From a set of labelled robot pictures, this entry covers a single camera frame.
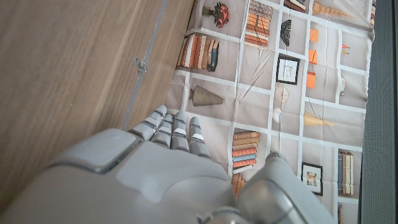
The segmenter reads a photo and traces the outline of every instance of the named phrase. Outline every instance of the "picture frame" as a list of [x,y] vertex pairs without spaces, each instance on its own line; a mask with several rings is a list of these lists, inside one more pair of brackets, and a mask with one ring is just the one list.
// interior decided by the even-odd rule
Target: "picture frame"
[[322,166],[302,162],[301,181],[315,195],[323,196]]
[[300,59],[279,55],[276,66],[276,82],[297,85]]

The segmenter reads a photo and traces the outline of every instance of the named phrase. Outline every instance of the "orange sticky note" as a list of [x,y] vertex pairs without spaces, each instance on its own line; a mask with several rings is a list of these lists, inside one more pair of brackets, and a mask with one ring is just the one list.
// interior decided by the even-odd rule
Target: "orange sticky note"
[[318,42],[318,30],[310,29],[310,41]]
[[307,87],[315,88],[315,73],[307,72]]
[[314,65],[317,64],[317,51],[316,50],[308,50],[308,60]]

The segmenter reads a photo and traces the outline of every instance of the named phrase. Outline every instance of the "white robotic hand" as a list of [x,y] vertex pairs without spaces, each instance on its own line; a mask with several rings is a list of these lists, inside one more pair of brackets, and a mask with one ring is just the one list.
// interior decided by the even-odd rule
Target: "white robotic hand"
[[235,201],[198,118],[158,107],[129,132],[108,129],[56,157],[0,223],[333,223],[272,152]]

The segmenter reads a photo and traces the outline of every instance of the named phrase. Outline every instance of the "wooden surface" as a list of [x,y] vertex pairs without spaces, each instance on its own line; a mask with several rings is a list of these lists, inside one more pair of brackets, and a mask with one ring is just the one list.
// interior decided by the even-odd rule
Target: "wooden surface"
[[[161,4],[0,1],[0,211],[53,156],[121,127]],[[191,6],[168,0],[129,128],[165,102]]]

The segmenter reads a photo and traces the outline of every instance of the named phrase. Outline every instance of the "printed bookshelf curtain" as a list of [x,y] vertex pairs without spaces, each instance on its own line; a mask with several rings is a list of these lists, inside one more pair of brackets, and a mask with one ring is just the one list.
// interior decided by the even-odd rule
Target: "printed bookshelf curtain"
[[[321,191],[314,193],[336,222],[356,223],[375,6],[195,1],[169,113],[200,118],[211,159],[231,177],[233,134],[259,132],[244,181],[279,151],[303,184]],[[314,186],[319,181],[322,189]]]

